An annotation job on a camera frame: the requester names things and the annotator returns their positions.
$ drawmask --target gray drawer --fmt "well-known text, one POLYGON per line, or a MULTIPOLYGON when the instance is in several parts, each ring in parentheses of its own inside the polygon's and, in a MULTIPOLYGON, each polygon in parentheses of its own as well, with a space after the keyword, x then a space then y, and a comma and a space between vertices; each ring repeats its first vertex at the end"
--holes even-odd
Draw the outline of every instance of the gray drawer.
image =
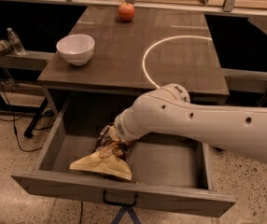
POLYGON ((102 128, 134 99, 88 92, 71 95, 34 170, 14 172, 12 177, 34 195, 220 217, 235 198, 213 191, 208 146, 185 137, 142 137, 127 158, 132 181, 69 170, 71 162, 94 151, 102 128))

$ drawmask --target bowl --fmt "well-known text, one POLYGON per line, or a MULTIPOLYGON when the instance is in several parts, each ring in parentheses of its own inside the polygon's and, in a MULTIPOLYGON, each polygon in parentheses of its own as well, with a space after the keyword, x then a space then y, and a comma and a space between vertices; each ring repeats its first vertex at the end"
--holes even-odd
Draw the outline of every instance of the bowl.
POLYGON ((83 65, 94 53, 95 41, 89 35, 68 35, 57 43, 61 56, 73 65, 83 65))

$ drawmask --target speckled floor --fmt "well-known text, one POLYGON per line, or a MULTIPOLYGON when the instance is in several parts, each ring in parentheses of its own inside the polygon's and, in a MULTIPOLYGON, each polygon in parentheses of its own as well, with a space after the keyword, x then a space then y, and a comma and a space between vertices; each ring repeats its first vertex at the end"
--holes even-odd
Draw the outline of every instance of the speckled floor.
MULTIPOLYGON (((22 91, 21 94, 9 93, 8 98, 12 103, 33 105, 43 100, 42 96, 32 90, 22 91)), ((12 116, 0 115, 0 118, 12 119, 12 116)), ((31 118, 24 116, 16 121, 21 146, 25 149, 42 147, 49 134, 47 130, 33 131, 33 138, 25 138, 23 132, 31 118)), ((49 118, 41 118, 36 128, 45 127, 48 123, 49 118)), ((227 151, 217 152, 213 148, 210 154, 217 192, 232 194, 237 199, 236 205, 221 218, 137 208, 132 213, 123 212, 122 215, 122 210, 116 206, 84 203, 82 223, 267 224, 267 165, 227 151)), ((0 223, 78 223, 79 201, 29 195, 10 177, 14 170, 31 170, 38 155, 39 151, 20 151, 13 132, 13 122, 0 120, 0 223)))

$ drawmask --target black drawer handle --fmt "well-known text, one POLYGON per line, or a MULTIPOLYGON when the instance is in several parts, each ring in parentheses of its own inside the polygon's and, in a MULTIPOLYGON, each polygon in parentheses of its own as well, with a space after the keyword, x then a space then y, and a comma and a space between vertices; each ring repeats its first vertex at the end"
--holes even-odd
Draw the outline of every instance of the black drawer handle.
POLYGON ((106 190, 104 190, 104 192, 103 192, 103 202, 104 202, 105 204, 109 204, 109 205, 117 205, 117 206, 124 206, 124 207, 134 207, 134 206, 136 206, 136 204, 137 204, 137 200, 138 200, 138 195, 135 194, 135 195, 134 195, 134 201, 133 201, 133 203, 118 203, 118 202, 111 202, 111 201, 108 201, 108 200, 106 199, 106 190))

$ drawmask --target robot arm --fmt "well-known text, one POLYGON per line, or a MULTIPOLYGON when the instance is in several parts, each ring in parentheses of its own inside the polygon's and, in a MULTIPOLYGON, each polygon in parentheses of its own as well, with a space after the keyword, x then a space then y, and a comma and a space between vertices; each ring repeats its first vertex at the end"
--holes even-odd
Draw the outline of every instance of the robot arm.
POLYGON ((114 126, 123 141, 147 133, 181 135, 267 163, 267 108, 194 105, 177 84, 139 96, 114 126))

